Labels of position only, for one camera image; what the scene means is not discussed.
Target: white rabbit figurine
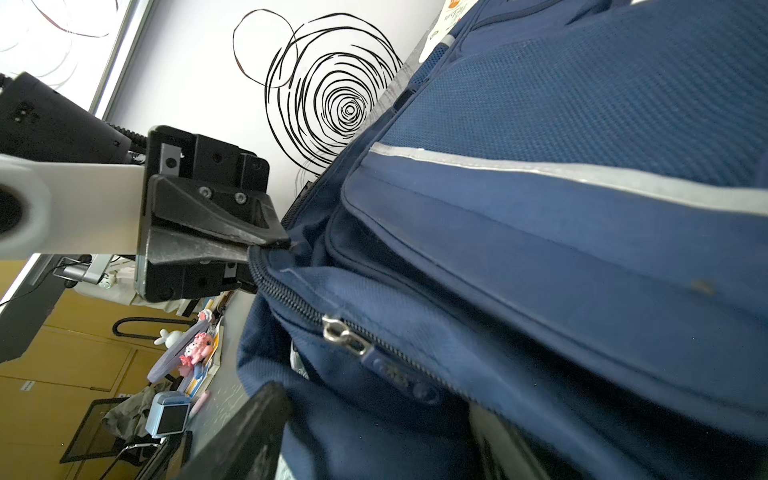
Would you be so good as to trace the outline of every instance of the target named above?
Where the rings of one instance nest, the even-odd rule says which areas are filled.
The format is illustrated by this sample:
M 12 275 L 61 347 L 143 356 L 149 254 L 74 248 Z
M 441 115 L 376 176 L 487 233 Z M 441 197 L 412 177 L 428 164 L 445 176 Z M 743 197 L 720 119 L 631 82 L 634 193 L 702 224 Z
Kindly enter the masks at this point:
M 169 349 L 174 345 L 174 343 L 179 341 L 179 338 L 181 338 L 181 332 L 179 330 L 174 330 L 173 332 L 169 333 L 166 329 L 162 329 L 160 331 L 160 338 L 156 339 L 154 344 L 160 345 L 165 343 L 165 348 Z

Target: gray desk surface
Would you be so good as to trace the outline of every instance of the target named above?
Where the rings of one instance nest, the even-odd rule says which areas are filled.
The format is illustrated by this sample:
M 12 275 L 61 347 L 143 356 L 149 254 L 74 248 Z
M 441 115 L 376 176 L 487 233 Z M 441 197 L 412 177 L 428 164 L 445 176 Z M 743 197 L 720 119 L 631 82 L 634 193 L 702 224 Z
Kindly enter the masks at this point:
M 210 397 L 203 408 L 189 421 L 193 433 L 192 455 L 196 455 L 248 400 L 237 378 L 237 344 L 248 317 L 253 295 L 235 292 L 224 312 L 224 338 L 221 367 L 208 386 Z

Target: zipper pull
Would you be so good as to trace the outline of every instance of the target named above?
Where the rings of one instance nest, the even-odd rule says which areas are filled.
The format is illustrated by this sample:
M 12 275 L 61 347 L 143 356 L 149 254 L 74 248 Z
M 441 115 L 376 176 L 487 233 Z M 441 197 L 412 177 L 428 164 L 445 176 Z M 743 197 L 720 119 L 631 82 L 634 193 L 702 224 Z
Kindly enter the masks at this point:
M 442 401 L 442 389 L 434 385 L 431 379 L 392 358 L 387 352 L 353 332 L 342 320 L 324 315 L 323 338 L 354 353 L 364 367 L 403 395 L 431 406 Z

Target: navy blue mesh fabric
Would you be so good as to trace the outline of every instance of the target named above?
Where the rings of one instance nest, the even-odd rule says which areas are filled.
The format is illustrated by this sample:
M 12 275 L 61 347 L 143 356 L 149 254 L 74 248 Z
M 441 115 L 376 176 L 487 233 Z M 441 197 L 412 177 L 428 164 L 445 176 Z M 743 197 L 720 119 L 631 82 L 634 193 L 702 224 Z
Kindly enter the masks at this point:
M 753 186 L 768 151 L 768 3 L 622 10 L 457 60 L 382 142 Z
M 440 61 L 440 58 L 442 58 L 442 55 L 446 50 L 448 50 L 448 45 L 444 43 L 438 43 L 435 49 L 432 50 L 432 53 L 429 54 L 426 60 L 424 60 L 422 66 L 419 67 L 415 74 L 413 74 L 411 77 L 411 83 L 416 84 L 419 87 L 422 86 L 422 84 L 427 81 L 430 72 L 432 72 L 432 69 L 437 65 L 437 62 Z

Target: black swirl drawing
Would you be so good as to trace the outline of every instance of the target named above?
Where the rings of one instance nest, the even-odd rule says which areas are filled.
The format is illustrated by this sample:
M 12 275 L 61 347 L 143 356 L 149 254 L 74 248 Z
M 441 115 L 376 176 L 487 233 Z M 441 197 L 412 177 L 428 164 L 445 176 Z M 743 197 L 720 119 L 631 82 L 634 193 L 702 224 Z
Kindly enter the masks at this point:
M 30 71 L 30 73 L 32 73 L 37 79 L 43 81 L 47 86 L 53 88 L 54 90 L 58 90 L 60 87 L 67 84 L 67 82 L 69 82 L 70 79 L 74 76 L 74 73 L 78 70 L 78 53 L 74 52 L 73 54 L 73 42 L 72 42 L 71 36 L 86 37 L 86 38 L 107 37 L 110 35 L 109 31 L 107 31 L 106 33 L 99 34 L 98 29 L 103 28 L 104 25 L 108 25 L 108 22 L 105 22 L 105 23 L 94 22 L 92 25 L 89 25 L 88 27 L 93 28 L 94 31 L 73 31 L 68 27 L 68 23 L 71 22 L 73 18 L 75 18 L 71 11 L 72 10 L 71 3 L 68 4 L 65 0 L 61 0 L 61 4 L 57 5 L 58 8 L 53 8 L 53 10 L 56 13 L 58 13 L 58 15 L 56 15 L 53 12 L 45 11 L 35 2 L 35 0 L 29 0 L 29 3 L 31 4 L 34 11 L 38 15 L 40 15 L 50 26 L 67 34 L 64 42 L 50 46 L 50 52 L 48 53 L 48 58 L 51 58 L 52 61 L 50 63 L 44 64 L 47 70 Z M 118 0 L 114 0 L 114 12 L 118 13 L 119 11 L 120 11 L 120 4 L 118 3 Z M 35 33 L 31 34 L 30 33 L 31 25 L 33 24 L 31 23 L 26 26 L 26 29 L 23 32 L 22 37 L 31 35 L 36 38 L 39 38 L 41 34 L 40 30 L 35 29 Z M 17 39 L 12 45 L 6 48 L 0 48 L 0 54 L 5 53 L 7 51 L 11 51 L 14 48 L 19 47 L 21 43 L 22 43 L 22 40 Z M 10 74 L 11 76 L 15 76 L 17 74 L 20 74 L 24 70 L 28 70 L 29 69 L 28 64 L 26 62 L 22 62 L 22 63 L 23 63 L 22 68 L 20 68 L 18 71 L 7 71 L 5 73 Z
M 264 26 L 284 22 L 290 31 L 276 46 L 264 76 L 248 71 L 238 57 L 238 51 L 242 55 L 263 46 L 236 41 L 238 28 L 257 12 Z M 248 28 L 258 25 L 249 19 Z M 232 49 L 240 71 L 264 89 L 266 118 L 278 145 L 293 163 L 315 175 L 355 137 L 402 66 L 381 30 L 346 13 L 325 15 L 294 30 L 282 15 L 253 10 L 233 30 Z

